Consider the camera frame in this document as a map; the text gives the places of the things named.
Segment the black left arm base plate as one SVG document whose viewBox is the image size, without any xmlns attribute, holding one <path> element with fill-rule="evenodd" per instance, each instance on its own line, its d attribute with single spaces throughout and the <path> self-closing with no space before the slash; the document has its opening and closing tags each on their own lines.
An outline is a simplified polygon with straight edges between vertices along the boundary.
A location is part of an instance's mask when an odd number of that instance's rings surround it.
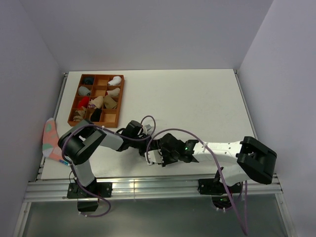
<svg viewBox="0 0 316 237">
<path fill-rule="evenodd" d="M 90 193 L 97 195 L 102 198 L 110 198 L 112 195 L 112 182 L 95 182 L 90 184 L 88 187 L 84 187 L 84 191 L 77 183 L 70 183 L 67 192 L 68 199 L 78 198 L 94 198 L 95 196 Z"/>
</svg>

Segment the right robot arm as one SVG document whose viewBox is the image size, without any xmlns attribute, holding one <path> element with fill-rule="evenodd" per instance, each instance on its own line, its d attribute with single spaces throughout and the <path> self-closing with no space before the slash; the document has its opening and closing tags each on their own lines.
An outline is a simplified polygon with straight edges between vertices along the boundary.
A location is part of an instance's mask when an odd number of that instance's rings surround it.
<svg viewBox="0 0 316 237">
<path fill-rule="evenodd" d="M 183 142 L 168 133 L 154 144 L 162 166 L 178 161 L 218 164 L 223 175 L 213 183 L 215 190 L 221 193 L 246 180 L 264 185 L 272 183 L 277 154 L 251 136 L 230 143 L 201 143 L 197 139 Z"/>
</svg>

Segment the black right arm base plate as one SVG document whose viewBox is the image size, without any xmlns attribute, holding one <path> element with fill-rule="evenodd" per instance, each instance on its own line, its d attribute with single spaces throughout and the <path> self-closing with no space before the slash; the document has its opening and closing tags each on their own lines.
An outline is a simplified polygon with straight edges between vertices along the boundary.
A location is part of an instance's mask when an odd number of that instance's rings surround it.
<svg viewBox="0 0 316 237">
<path fill-rule="evenodd" d="M 224 185 L 218 180 L 218 178 L 198 179 L 197 191 L 201 195 L 221 196 L 227 194 Z M 237 194 L 242 192 L 242 183 L 228 186 L 228 191 L 230 194 Z"/>
</svg>

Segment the brown compartment sock tray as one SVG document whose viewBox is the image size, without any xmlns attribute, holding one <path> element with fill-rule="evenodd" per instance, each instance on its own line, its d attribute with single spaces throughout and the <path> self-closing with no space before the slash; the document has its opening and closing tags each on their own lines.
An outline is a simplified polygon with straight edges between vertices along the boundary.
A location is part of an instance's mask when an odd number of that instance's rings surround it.
<svg viewBox="0 0 316 237">
<path fill-rule="evenodd" d="M 117 128 L 124 89 L 123 75 L 82 74 L 68 124 L 84 119 L 107 128 Z"/>
</svg>

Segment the tan ribbed sock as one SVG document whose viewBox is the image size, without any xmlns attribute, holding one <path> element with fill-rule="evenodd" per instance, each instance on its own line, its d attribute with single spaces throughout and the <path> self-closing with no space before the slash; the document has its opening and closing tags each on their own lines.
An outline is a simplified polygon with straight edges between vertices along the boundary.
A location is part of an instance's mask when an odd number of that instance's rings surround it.
<svg viewBox="0 0 316 237">
<path fill-rule="evenodd" d="M 116 109 L 118 106 L 118 103 L 110 95 L 104 97 L 103 104 L 106 109 Z"/>
</svg>

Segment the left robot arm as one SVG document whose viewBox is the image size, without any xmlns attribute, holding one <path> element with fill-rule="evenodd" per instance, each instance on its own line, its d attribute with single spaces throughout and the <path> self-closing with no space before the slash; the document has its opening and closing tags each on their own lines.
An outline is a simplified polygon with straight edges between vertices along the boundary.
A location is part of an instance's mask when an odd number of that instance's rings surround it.
<svg viewBox="0 0 316 237">
<path fill-rule="evenodd" d="M 91 197 L 96 192 L 96 177 L 89 159 L 98 147 L 106 147 L 116 152 L 135 148 L 143 155 L 155 129 L 155 124 L 142 125 L 132 120 L 125 128 L 113 132 L 84 119 L 61 136 L 58 146 L 62 150 L 62 158 L 70 162 L 71 169 L 80 183 L 78 191 L 84 197 Z"/>
</svg>

